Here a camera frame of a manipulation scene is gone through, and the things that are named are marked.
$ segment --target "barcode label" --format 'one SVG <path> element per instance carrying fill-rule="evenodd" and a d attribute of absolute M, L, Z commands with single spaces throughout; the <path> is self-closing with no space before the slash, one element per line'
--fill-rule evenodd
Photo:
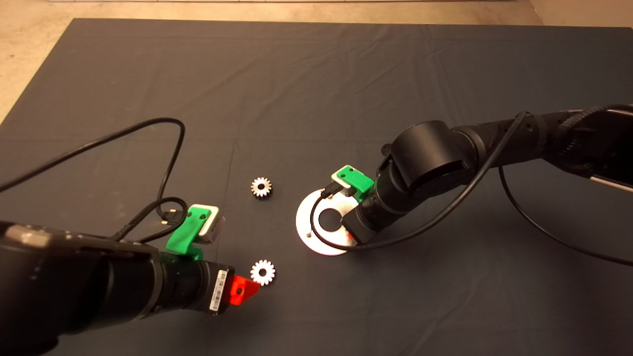
<path fill-rule="evenodd" d="M 209 309 L 217 312 L 220 308 L 220 300 L 222 299 L 222 291 L 224 290 L 224 283 L 227 280 L 227 271 L 219 270 L 218 277 L 215 279 L 215 288 L 211 296 L 211 305 Z"/>

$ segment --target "white disc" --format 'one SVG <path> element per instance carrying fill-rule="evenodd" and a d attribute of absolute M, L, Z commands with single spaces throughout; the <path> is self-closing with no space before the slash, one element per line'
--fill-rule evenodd
<path fill-rule="evenodd" d="M 330 247 L 319 241 L 318 237 L 315 236 L 312 228 L 310 227 L 310 212 L 312 211 L 312 207 L 318 197 L 321 195 L 321 191 L 322 189 L 310 193 L 299 205 L 296 217 L 297 233 L 303 243 L 314 252 L 327 256 L 336 256 L 346 253 L 347 251 Z M 341 226 L 338 230 L 333 232 L 326 231 L 319 224 L 318 218 L 321 215 L 321 212 L 326 209 L 334 209 L 343 216 L 349 213 L 357 205 L 358 202 L 354 199 L 354 197 L 345 196 L 340 192 L 330 198 L 323 199 L 315 210 L 314 224 L 316 231 L 319 235 L 331 243 L 343 246 L 356 245 L 356 241 L 349 235 L 345 227 Z"/>

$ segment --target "green 3d-printed bracket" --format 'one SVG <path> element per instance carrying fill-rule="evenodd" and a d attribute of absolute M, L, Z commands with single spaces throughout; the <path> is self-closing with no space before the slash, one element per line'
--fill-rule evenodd
<path fill-rule="evenodd" d="M 191 256 L 194 260 L 201 260 L 203 257 L 202 249 L 191 244 L 200 233 L 204 223 L 209 219 L 209 215 L 211 215 L 210 209 L 190 207 L 185 222 L 173 232 L 167 240 L 165 248 L 172 252 Z"/>
<path fill-rule="evenodd" d="M 350 165 L 339 169 L 336 172 L 336 177 L 353 188 L 354 198 L 358 203 L 365 199 L 365 196 L 373 187 L 373 180 L 371 178 Z"/>

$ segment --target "floor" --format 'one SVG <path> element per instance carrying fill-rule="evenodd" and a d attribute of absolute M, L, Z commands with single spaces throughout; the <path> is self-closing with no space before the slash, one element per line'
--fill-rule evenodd
<path fill-rule="evenodd" d="M 0 0 L 0 123 L 75 17 L 633 26 L 631 0 L 405 3 L 50 3 Z"/>

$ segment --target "table surface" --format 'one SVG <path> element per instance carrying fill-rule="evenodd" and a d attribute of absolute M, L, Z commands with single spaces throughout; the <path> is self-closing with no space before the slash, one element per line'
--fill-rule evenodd
<path fill-rule="evenodd" d="M 296 234 L 308 193 L 366 173 L 408 126 L 633 102 L 633 31 L 565 27 L 74 20 L 0 126 L 0 181 L 153 117 L 187 137 L 167 195 L 219 205 L 206 258 L 277 280 L 219 317 L 180 311 L 64 336 L 51 355 L 631 353 L 633 269 L 531 228 L 489 174 L 424 237 L 325 257 Z M 153 127 L 0 196 L 0 216 L 111 234 L 153 200 L 175 142 Z M 250 182 L 266 176 L 271 199 Z M 508 168 L 526 210 L 566 240 L 633 258 L 631 195 L 544 162 Z M 383 238 L 419 225 L 434 198 Z M 155 231 L 157 218 L 138 231 Z M 156 246 L 163 247 L 164 241 Z"/>

